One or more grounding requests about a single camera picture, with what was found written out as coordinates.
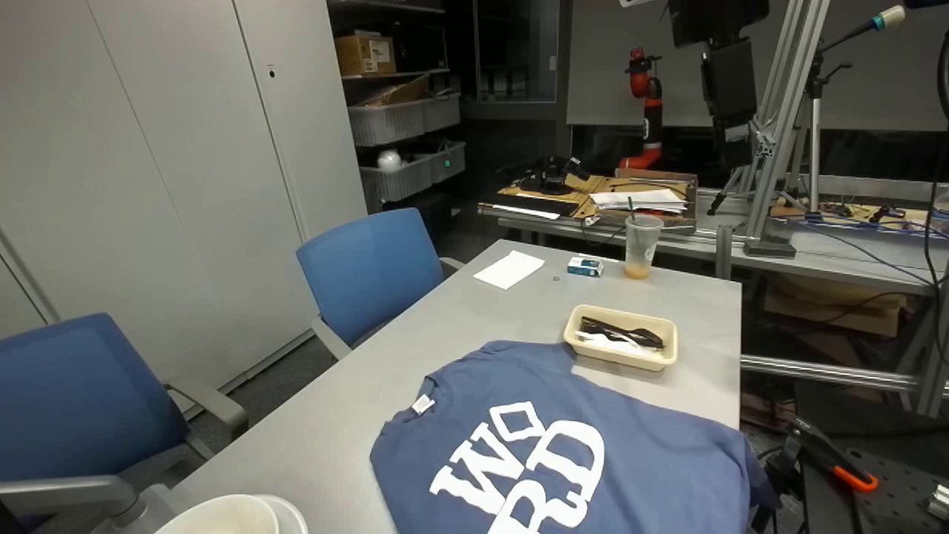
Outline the blue printed T-shirt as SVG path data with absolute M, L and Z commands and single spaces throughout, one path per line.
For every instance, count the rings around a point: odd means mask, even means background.
M 563 346 L 427 374 L 372 469 L 399 534 L 747 534 L 774 506 L 738 430 L 596 387 Z

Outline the white paper sheet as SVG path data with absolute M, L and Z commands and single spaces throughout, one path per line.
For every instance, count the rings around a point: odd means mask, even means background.
M 538 258 L 538 255 L 508 254 L 495 264 L 483 267 L 477 274 L 477 280 L 492 288 L 508 291 L 508 288 L 520 285 L 523 280 L 528 280 L 530 274 L 538 274 L 541 267 L 544 267 L 544 258 Z

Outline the small blue white box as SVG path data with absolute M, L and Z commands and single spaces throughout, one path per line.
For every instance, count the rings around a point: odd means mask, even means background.
M 599 280 L 603 277 L 603 264 L 590 263 L 590 258 L 569 258 L 566 263 L 566 274 Z

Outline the far blue office chair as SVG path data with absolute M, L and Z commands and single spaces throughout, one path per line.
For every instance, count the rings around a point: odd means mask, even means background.
M 333 227 L 307 242 L 298 263 L 318 306 L 313 329 L 336 360 L 459 270 L 456 258 L 436 254 L 418 209 Z

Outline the blue office chair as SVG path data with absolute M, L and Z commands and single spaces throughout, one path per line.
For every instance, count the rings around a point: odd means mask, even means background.
M 175 464 L 210 458 L 172 395 L 232 436 L 249 427 L 215 387 L 164 383 L 105 311 L 4 338 L 4 534 L 126 531 L 142 519 Z
M 459 270 L 456 258 L 436 254 L 418 209 L 333 227 L 307 242 L 298 263 L 318 306 L 313 329 L 336 360 Z

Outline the black utensils in tray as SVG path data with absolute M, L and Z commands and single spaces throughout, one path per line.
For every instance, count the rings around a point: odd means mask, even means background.
M 611 343 L 636 343 L 636 346 L 652 349 L 652 352 L 665 349 L 665 343 L 652 329 L 643 329 L 643 328 L 627 329 L 627 328 L 606 325 L 596 319 L 581 319 L 581 334 L 603 334 Z

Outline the beige food tray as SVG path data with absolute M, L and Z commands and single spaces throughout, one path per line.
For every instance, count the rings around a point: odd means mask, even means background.
M 665 371 L 679 360 L 676 325 L 628 310 L 576 306 L 563 343 L 584 360 L 642 371 Z

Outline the stack of papers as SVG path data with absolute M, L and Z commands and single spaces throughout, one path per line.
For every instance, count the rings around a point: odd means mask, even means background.
M 631 209 L 631 212 L 659 212 L 659 214 L 682 214 L 685 199 L 673 191 L 615 191 L 615 193 L 594 193 L 596 209 Z

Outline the grey metal shelf rack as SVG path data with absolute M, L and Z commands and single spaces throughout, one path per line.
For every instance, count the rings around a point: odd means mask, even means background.
M 326 0 L 333 36 L 394 43 L 394 74 L 345 74 L 345 98 L 372 212 L 400 205 L 465 172 L 459 85 L 447 62 L 443 0 Z

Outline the red black small robot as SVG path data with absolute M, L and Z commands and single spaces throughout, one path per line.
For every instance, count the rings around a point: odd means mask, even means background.
M 662 82 L 652 74 L 657 58 L 643 49 L 636 49 L 628 55 L 628 92 L 643 110 L 643 145 L 637 154 L 624 160 L 624 171 L 651 171 L 662 160 L 662 119 L 665 119 L 665 101 L 662 101 Z

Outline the white round bowl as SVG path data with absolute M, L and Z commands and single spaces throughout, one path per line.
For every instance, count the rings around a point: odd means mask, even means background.
M 290 501 L 275 497 L 216 497 L 154 534 L 308 534 L 308 527 Z

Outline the microphone tripod stand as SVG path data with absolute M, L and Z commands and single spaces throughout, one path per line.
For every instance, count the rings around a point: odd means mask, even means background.
M 831 40 L 827 46 L 815 49 L 811 74 L 808 74 L 808 101 L 811 101 L 811 176 L 808 176 L 808 219 L 820 222 L 823 219 L 823 209 L 820 209 L 820 179 L 823 179 L 823 98 L 824 98 L 824 87 L 846 68 L 852 68 L 852 62 L 840 62 L 833 67 L 827 74 L 824 59 L 833 49 L 855 43 L 866 34 L 882 34 L 891 28 L 898 28 L 909 19 L 909 10 L 901 4 L 882 10 L 879 15 L 872 15 L 866 24 L 849 31 L 840 40 Z

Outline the near blue office chair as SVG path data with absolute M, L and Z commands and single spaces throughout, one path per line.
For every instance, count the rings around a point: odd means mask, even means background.
M 4 338 L 4 534 L 126 531 L 142 519 L 175 464 L 210 458 L 172 395 L 232 436 L 249 427 L 215 387 L 164 383 L 105 311 Z

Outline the aluminium frame stand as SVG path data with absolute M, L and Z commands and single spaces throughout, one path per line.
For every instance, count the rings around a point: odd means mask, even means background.
M 790 0 L 778 50 L 768 68 L 766 96 L 757 119 L 751 122 L 757 138 L 751 179 L 751 212 L 744 219 L 744 254 L 747 255 L 780 255 L 796 254 L 793 243 L 768 242 L 766 227 L 771 218 L 774 188 L 783 179 L 793 142 L 796 119 L 805 101 L 811 67 L 815 59 L 823 31 L 831 13 L 831 0 Z

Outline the orange handled clamp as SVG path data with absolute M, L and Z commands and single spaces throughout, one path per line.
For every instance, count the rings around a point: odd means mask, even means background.
M 790 424 L 787 458 L 796 467 L 820 469 L 849 494 L 872 497 L 879 491 L 879 479 L 872 473 L 861 469 L 827 433 L 805 420 Z

